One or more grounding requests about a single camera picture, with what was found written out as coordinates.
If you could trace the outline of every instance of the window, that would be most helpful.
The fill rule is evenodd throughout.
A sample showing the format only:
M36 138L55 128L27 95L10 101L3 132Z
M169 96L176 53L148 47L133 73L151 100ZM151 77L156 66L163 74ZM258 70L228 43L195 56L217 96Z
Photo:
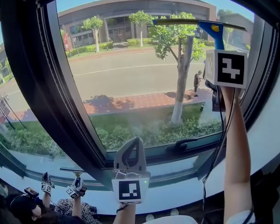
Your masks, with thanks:
M6 56L0 24L0 151L26 171L73 178L59 168L79 168L43 129L23 97Z
M70 1L76 0L56 1L58 12L62 11L58 16L60 26L70 26L74 23L72 17L83 19L82 12L64 10L64 3L72 4L71 8L79 5ZM143 11L166 18L188 13L216 21L217 12L223 9L219 21L247 29L242 32L225 28L225 48L249 53L256 16L229 0L217 0L215 4L211 0L195 0L195 6L193 0L108 0L109 6L94 1L84 1L88 3L83 12L90 19L100 14L97 17L101 21L97 27L99 50L85 50L79 54L80 58L68 57L68 63L84 107L106 150L116 151L134 136L140 136L146 147L157 147L220 132L220 114L211 110L212 90L203 80L194 83L199 71L204 70L204 51L214 49L213 39L192 25L197 46L203 46L203 52L190 64L183 93L183 87L177 85L175 57L168 52L166 58L160 59L156 54L153 46L158 44L158 39L150 32L153 26L131 28L127 18ZM141 36L144 47L140 47ZM178 34L175 36L171 48L177 54Z

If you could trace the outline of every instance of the road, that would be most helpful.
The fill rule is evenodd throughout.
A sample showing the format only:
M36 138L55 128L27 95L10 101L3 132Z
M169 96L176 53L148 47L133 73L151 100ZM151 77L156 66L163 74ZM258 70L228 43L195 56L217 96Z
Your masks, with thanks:
M176 91L177 62L171 54L163 61L154 51L103 56L71 62L70 68L83 101L94 96L133 96ZM194 75L204 69L203 59L192 62L187 89L193 88ZM9 104L16 111L29 109L16 81L0 86L7 94Z

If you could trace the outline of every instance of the glass pane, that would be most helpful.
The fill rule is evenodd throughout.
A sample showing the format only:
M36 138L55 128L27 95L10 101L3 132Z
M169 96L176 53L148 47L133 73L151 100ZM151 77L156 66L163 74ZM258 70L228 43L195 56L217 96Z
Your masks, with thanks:
M71 177L60 167L78 166L52 140L23 97L6 57L0 25L0 150L12 154L27 169Z
M228 50L249 53L251 11L230 0L56 2L77 89L107 150L118 149L134 136L151 147L221 131L220 114L211 111L212 90L202 79L205 51L214 49L213 39L194 25L162 30L152 25L151 18L183 16L243 26L247 32L224 29L224 43ZM77 35L71 30L74 24L98 31L99 50L89 45L80 47L78 53L72 42ZM183 32L195 36L194 52L188 72L179 73L176 58L162 44L169 44L178 56L178 37L186 40Z

